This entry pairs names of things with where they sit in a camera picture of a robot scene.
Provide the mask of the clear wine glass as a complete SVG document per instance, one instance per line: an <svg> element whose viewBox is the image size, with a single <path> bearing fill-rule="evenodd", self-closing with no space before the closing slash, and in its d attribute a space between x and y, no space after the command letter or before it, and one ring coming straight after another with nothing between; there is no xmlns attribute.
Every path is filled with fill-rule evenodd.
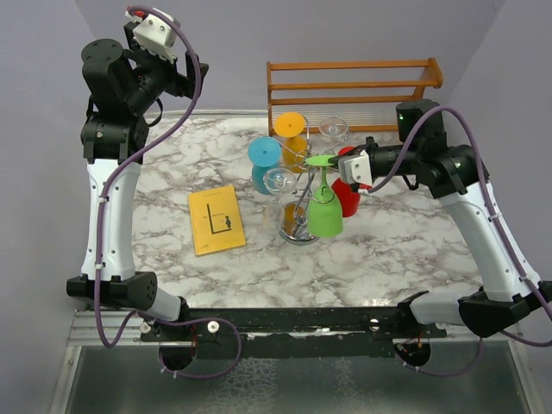
<svg viewBox="0 0 552 414"><path fill-rule="evenodd" d="M337 146L348 139L349 126L341 117L330 116L324 118L318 125L319 133L330 139L331 146L327 147L323 154L330 154Z"/></svg>

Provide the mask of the red plastic wine glass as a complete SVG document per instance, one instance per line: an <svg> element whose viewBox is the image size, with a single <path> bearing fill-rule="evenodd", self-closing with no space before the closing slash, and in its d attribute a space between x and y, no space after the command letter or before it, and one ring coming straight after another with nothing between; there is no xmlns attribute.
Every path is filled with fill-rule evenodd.
<svg viewBox="0 0 552 414"><path fill-rule="evenodd" d="M359 209L361 195L358 192L354 192L351 186L341 179L336 179L331 188L339 198L342 207L342 217L348 218L353 216Z"/></svg>

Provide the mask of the green plastic wine glass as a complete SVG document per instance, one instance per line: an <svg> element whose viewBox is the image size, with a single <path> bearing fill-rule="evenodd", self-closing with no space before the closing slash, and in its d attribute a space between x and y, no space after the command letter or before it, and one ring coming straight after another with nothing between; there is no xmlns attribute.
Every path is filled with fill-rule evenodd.
<svg viewBox="0 0 552 414"><path fill-rule="evenodd" d="M320 154L306 160L309 166L321 170L320 185L312 193L306 211L307 229L316 237L334 237L343 230L342 205L327 180L327 168L334 166L332 158L332 154Z"/></svg>

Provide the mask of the yellow plastic wine glass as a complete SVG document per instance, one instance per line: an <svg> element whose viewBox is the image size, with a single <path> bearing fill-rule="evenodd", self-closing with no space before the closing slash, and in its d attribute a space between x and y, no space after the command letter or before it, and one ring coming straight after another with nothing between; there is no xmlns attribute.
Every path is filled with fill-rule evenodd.
<svg viewBox="0 0 552 414"><path fill-rule="evenodd" d="M297 112L285 112L278 116L274 132L283 139L283 165L293 173L301 173L300 166L307 152L307 140L301 135L306 126L304 117Z"/></svg>

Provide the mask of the clear champagne flute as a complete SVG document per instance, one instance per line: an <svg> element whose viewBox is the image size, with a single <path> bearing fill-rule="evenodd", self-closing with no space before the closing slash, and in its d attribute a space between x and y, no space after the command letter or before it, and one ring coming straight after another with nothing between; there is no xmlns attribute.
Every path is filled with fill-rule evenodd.
<svg viewBox="0 0 552 414"><path fill-rule="evenodd" d="M281 203L281 198L294 192L297 178L288 168L276 167L265 173L263 182L272 196L263 213L263 226L265 229L278 232L285 220L285 207Z"/></svg>

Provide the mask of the blue plastic wine glass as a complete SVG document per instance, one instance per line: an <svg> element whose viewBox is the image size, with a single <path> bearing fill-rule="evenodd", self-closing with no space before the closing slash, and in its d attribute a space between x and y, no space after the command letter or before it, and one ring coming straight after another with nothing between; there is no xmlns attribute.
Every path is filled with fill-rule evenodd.
<svg viewBox="0 0 552 414"><path fill-rule="evenodd" d="M264 184L264 175L279 165L281 149L279 143L272 137L262 136L254 139L248 147L248 158L252 162L251 171L254 189L263 195L270 191Z"/></svg>

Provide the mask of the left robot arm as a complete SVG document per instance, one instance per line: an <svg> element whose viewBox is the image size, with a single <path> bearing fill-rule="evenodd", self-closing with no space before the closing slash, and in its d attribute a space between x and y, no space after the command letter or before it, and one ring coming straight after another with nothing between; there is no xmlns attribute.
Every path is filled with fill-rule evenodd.
<svg viewBox="0 0 552 414"><path fill-rule="evenodd" d="M181 313L182 298L163 291L153 272L138 272L132 248L133 202L151 123L145 113L164 92L192 97L195 67L185 56L187 73L177 69L172 26L153 15L137 16L124 27L128 45L95 40L81 53L82 74L90 91L81 131L90 181L91 207L87 251L79 276L66 282L73 298L95 306L141 311L161 319L160 329L177 341L190 332Z"/></svg>

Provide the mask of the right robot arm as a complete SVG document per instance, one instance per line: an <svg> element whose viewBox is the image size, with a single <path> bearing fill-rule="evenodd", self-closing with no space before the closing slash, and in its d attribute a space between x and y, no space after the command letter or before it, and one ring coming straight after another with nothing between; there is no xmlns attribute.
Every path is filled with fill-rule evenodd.
<svg viewBox="0 0 552 414"><path fill-rule="evenodd" d="M551 312L551 284L525 259L494 197L489 173L471 129L457 110L421 99L397 105L400 143L365 144L332 157L330 164L354 189L374 193L391 178L414 176L449 213L482 279L472 294L422 292L402 302L398 331L415 337L427 324L467 327L481 338L507 328L539 308Z"/></svg>

